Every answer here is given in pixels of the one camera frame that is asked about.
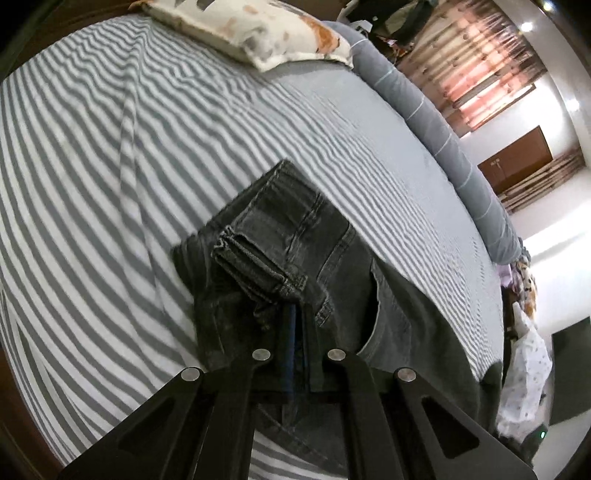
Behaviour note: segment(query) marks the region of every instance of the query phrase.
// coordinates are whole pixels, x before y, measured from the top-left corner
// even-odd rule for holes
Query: patterned fabric
[[[512,263],[511,274],[513,276],[511,290],[517,295],[519,307],[531,320],[535,320],[538,287],[535,283],[535,277],[531,272],[529,263],[525,263],[521,260]]]
[[[546,72],[493,0],[440,2],[398,67],[460,136],[478,129]]]
[[[512,305],[519,340],[513,346],[511,364],[501,390],[497,429],[505,437],[522,442],[540,426],[537,412],[544,385],[552,371],[546,343],[519,304]]]
[[[261,72],[300,60],[334,60],[349,67],[351,49],[338,33],[305,12],[274,0],[139,0],[146,13]]]
[[[0,338],[63,464],[199,366],[170,249],[283,158],[432,299],[477,380],[502,358],[474,223],[400,115],[342,65],[260,74],[149,17],[115,18],[1,84],[0,149]],[[329,478],[260,435],[251,477]]]

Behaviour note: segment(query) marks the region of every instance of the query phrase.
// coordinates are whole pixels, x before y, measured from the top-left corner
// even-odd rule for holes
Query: ceiling light
[[[569,112],[576,112],[581,108],[581,104],[577,99],[567,100],[566,101],[566,108]]]
[[[534,29],[534,24],[532,22],[525,22],[521,24],[519,28],[523,33],[531,32]]]

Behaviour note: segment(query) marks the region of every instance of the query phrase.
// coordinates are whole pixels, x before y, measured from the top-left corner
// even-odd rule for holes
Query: gray blanket
[[[482,172],[462,151],[457,135],[423,93],[362,34],[338,22],[326,22],[353,46],[354,71],[394,108],[427,147],[462,199],[491,260],[508,265],[521,253],[509,215]]]

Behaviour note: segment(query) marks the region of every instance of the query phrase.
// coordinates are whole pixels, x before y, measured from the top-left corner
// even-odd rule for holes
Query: white cloth
[[[331,60],[353,67],[351,47],[337,32],[278,0],[138,0],[175,30],[267,72],[282,63]]]
[[[504,436],[521,437],[526,425],[530,431],[537,427],[531,421],[540,408],[542,391],[552,371],[552,360],[544,339],[517,302],[513,304],[513,311],[519,340],[513,346],[511,364],[501,390],[497,428]]]

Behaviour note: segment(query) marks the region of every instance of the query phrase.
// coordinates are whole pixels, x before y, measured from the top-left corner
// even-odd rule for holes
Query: jeans
[[[290,301],[310,306],[339,348],[384,371],[419,367],[436,388],[475,414],[470,409],[477,384],[445,319],[374,257],[348,220],[289,161],[175,247],[173,260],[194,296],[197,351],[206,368],[223,368],[252,352],[261,335],[277,327],[281,304]],[[296,400],[279,409],[260,406],[258,413],[261,433],[304,460],[346,475],[336,407]]]

